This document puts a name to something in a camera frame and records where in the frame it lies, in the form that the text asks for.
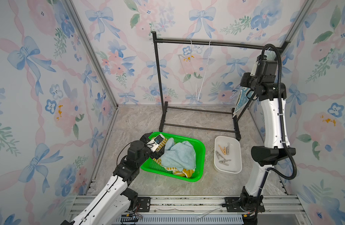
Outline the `teal patterned towel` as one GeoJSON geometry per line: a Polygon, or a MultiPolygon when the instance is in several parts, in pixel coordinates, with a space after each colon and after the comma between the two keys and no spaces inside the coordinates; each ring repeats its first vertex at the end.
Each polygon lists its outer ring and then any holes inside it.
{"type": "Polygon", "coordinates": [[[241,87],[237,94],[237,101],[233,110],[233,116],[238,115],[239,112],[246,106],[250,98],[252,98],[253,91],[250,88],[241,87]]]}

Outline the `light green towel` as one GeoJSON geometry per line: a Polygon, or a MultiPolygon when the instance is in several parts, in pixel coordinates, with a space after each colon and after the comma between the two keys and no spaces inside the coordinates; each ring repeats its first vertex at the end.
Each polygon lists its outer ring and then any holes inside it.
{"type": "Polygon", "coordinates": [[[165,145],[165,153],[159,158],[164,167],[183,169],[196,169],[196,152],[189,141],[175,142],[169,138],[165,145]]]}

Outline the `yellow striped towel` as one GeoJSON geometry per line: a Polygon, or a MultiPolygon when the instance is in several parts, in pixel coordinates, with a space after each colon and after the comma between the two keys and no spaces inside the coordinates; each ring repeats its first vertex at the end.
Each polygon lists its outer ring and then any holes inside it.
{"type": "Polygon", "coordinates": [[[161,163],[161,159],[153,159],[153,161],[155,161],[159,166],[163,167],[165,170],[172,172],[173,175],[177,175],[180,177],[191,178],[193,173],[195,172],[195,169],[183,169],[182,171],[179,171],[176,167],[164,167],[161,163]]]}

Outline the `orange clothespin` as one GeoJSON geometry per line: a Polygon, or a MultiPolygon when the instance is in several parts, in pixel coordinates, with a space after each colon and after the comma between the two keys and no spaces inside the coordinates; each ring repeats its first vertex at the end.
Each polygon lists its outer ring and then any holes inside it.
{"type": "Polygon", "coordinates": [[[223,155],[226,155],[227,154],[227,151],[226,151],[226,147],[222,147],[220,145],[218,145],[218,147],[220,148],[221,152],[223,153],[223,155]]]}

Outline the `white wire hanger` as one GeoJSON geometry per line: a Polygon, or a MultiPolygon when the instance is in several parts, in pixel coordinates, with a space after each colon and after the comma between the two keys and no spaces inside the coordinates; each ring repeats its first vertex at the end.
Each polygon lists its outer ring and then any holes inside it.
{"type": "Polygon", "coordinates": [[[191,91],[193,92],[193,95],[195,96],[196,101],[200,100],[201,95],[201,88],[198,87],[196,81],[192,81],[192,78],[196,75],[193,63],[191,62],[194,59],[193,56],[193,42],[190,39],[189,45],[186,47],[183,47],[183,53],[179,54],[179,61],[182,67],[182,70],[185,74],[185,82],[188,82],[191,88],[191,91]]]}

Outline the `grey clothespin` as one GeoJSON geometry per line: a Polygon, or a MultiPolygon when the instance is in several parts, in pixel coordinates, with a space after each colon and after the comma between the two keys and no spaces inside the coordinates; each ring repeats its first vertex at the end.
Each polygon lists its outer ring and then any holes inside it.
{"type": "Polygon", "coordinates": [[[226,151],[227,151],[226,155],[229,155],[229,153],[230,153],[230,143],[227,143],[226,151]]]}

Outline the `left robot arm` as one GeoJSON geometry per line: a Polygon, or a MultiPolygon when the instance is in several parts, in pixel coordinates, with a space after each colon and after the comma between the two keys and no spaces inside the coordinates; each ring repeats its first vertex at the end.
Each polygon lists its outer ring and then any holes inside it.
{"type": "Polygon", "coordinates": [[[158,159],[165,152],[167,139],[159,134],[149,139],[152,133],[126,145],[127,154],[117,160],[113,176],[94,200],[72,221],[63,225],[111,225],[124,212],[135,209],[138,194],[128,186],[138,176],[141,166],[148,159],[158,159]]]}

